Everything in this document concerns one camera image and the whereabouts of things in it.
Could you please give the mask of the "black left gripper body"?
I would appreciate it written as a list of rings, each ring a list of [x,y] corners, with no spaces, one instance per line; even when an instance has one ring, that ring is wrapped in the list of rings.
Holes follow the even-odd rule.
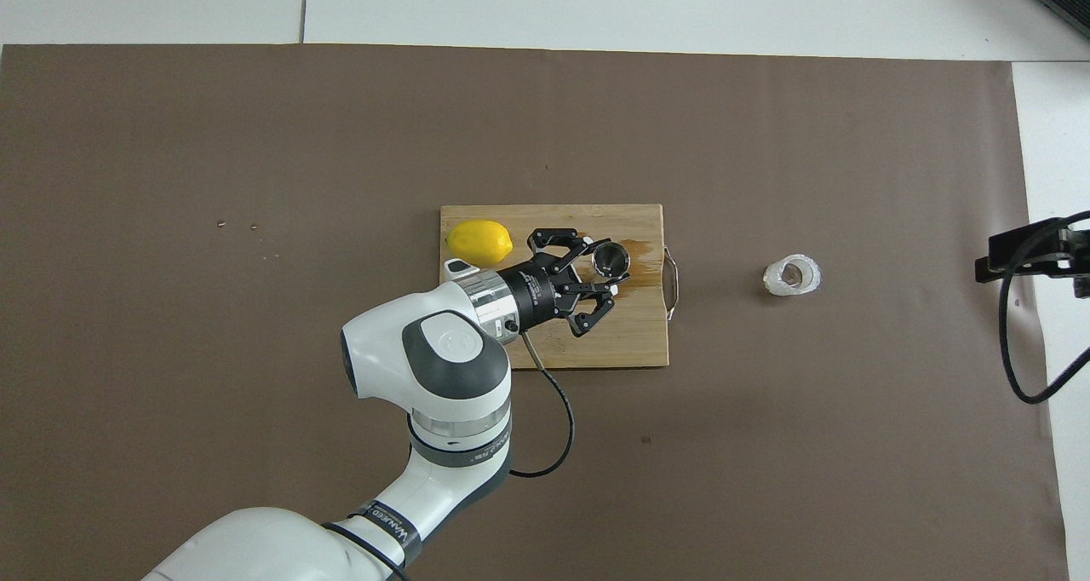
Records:
[[[565,319],[576,312],[576,292],[566,285],[579,285],[576,267],[568,264],[554,271],[558,257],[533,257],[501,270],[501,279],[514,298],[518,315],[517,332],[525,332],[553,319]]]

